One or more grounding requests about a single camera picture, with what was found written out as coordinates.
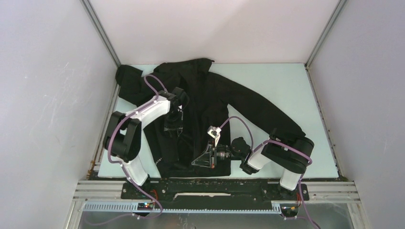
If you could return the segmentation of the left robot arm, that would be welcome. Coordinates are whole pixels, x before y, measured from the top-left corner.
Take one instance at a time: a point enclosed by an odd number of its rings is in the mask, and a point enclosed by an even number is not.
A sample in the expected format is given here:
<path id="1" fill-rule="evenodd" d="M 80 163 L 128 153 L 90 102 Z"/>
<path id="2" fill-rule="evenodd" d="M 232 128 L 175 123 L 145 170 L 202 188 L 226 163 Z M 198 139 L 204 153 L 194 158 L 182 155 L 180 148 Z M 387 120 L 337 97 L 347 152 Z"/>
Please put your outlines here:
<path id="1" fill-rule="evenodd" d="M 183 109 L 189 103 L 186 92 L 176 87 L 171 93 L 160 91 L 136 109 L 112 113 L 103 140 L 111 164 L 119 164 L 128 181 L 134 182 L 132 192 L 138 198 L 147 198 L 151 186 L 139 152 L 143 129 L 158 118 L 163 118 L 163 130 L 179 135 L 183 131 Z"/>

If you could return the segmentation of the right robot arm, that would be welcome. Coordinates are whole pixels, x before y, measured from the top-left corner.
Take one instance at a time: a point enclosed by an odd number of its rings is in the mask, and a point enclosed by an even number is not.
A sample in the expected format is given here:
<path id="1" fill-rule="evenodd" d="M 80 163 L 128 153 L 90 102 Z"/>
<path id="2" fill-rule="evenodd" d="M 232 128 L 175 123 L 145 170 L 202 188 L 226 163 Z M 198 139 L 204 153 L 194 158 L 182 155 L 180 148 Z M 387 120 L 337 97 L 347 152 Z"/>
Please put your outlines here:
<path id="1" fill-rule="evenodd" d="M 235 138 L 229 146 L 219 143 L 220 129 L 212 127 L 208 134 L 212 139 L 203 152 L 192 161 L 196 167 L 214 169 L 219 161 L 240 160 L 240 168 L 251 175 L 259 172 L 265 165 L 274 162 L 283 167 L 278 194 L 283 199 L 291 199 L 297 193 L 297 185 L 307 167 L 314 142 L 307 137 L 281 130 L 273 130 L 269 138 L 253 148 L 242 137 Z"/>

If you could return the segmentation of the black jacket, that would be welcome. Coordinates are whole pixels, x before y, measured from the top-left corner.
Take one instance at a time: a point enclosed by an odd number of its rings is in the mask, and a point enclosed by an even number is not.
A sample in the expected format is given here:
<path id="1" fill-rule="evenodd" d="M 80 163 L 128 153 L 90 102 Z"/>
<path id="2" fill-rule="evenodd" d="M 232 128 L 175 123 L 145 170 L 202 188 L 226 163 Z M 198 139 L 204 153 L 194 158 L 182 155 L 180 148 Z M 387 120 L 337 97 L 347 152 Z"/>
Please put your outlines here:
<path id="1" fill-rule="evenodd" d="M 180 133 L 164 130 L 164 117 L 144 128 L 153 160 L 161 177 L 223 177 L 231 174 L 231 165 L 222 161 L 213 169 L 193 166 L 192 161 L 206 148 L 210 126 L 221 127 L 220 143 L 231 143 L 226 122 L 231 106 L 251 123 L 265 131 L 273 130 L 304 136 L 301 127 L 287 114 L 257 92 L 210 71 L 207 58 L 184 62 L 166 62 L 153 70 L 153 79 L 144 80 L 142 70 L 121 65 L 116 72 L 119 97 L 140 106 L 155 90 L 172 92 L 181 88 L 189 97 L 183 111 Z"/>

